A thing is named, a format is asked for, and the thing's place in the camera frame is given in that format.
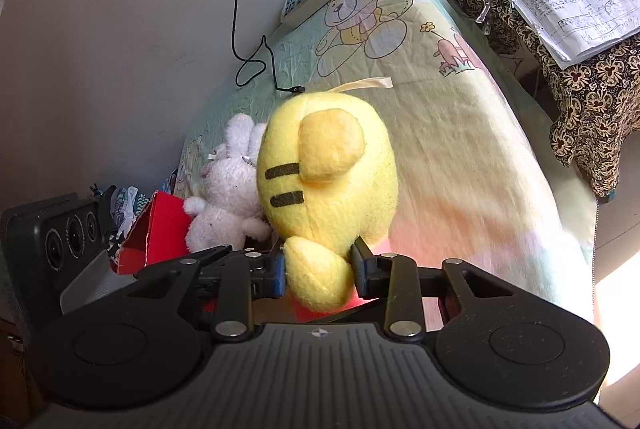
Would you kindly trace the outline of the white rabbit plush toy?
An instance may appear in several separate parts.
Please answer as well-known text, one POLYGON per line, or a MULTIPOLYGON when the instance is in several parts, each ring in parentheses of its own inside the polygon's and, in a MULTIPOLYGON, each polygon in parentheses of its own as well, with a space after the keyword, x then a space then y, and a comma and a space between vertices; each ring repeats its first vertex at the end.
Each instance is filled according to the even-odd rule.
POLYGON ((229 245, 241 250, 247 239, 267 241, 271 227, 264 220, 257 189, 257 157, 266 125, 246 114, 230 118, 224 142, 209 154, 201 169, 204 190, 183 202, 192 218, 186 232, 191 253, 229 245))

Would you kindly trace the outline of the red cardboard box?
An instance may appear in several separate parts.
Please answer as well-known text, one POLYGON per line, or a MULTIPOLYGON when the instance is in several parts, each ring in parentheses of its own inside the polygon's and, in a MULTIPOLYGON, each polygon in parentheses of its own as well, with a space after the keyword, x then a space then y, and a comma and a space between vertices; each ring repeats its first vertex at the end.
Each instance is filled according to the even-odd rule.
POLYGON ((184 212, 183 203, 180 197, 155 192, 116 250, 111 270, 118 275, 133 275, 148 265, 187 255, 186 232, 192 218, 184 212))

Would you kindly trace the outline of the brown floral cloth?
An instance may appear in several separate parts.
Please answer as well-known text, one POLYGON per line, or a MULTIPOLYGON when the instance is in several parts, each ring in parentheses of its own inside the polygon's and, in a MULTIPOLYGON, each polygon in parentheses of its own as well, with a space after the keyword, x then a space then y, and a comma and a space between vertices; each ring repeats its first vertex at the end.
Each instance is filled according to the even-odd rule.
MULTIPOLYGON (((456 0, 471 18, 484 0, 456 0)), ((499 54, 518 48, 533 56, 560 115, 550 132, 555 157, 576 163, 593 193, 611 201, 620 180, 620 152, 639 129, 639 38, 634 36, 591 60, 562 70, 508 0, 492 0, 488 42, 499 54)))

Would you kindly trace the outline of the pile of folded clothes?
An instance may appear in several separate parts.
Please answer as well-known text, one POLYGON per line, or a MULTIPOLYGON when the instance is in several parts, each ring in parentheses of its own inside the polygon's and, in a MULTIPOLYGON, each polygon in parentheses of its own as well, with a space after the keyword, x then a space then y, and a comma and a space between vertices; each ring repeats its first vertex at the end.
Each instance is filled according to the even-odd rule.
POLYGON ((132 226, 151 201, 135 186, 118 188, 109 186, 100 190, 96 184, 90 186, 92 197, 98 203, 99 220, 108 256, 115 258, 132 226))

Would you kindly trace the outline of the yellow tiger plush toy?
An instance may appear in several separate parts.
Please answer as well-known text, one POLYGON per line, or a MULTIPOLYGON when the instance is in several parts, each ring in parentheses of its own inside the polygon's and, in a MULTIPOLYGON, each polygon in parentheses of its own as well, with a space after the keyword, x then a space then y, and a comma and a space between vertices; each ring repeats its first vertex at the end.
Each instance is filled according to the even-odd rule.
POLYGON ((391 85, 376 77, 299 94, 274 111, 262 136, 262 210, 283 239, 288 288, 314 314, 352 300, 352 244, 388 240, 398 202, 395 155, 378 112, 353 92, 391 85))

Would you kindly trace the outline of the cartoon bear bed sheet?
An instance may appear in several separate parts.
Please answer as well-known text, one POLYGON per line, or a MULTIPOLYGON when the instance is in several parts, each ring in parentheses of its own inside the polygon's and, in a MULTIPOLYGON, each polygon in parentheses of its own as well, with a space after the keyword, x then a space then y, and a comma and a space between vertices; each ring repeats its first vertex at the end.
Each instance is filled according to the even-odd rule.
POLYGON ((597 205, 547 141, 550 120, 448 0, 332 0, 278 30, 265 73, 212 97, 179 160, 175 192, 202 195, 201 171, 235 114, 265 122, 288 88, 361 89, 395 152, 390 247, 425 267, 461 258, 585 319, 593 316, 597 205))

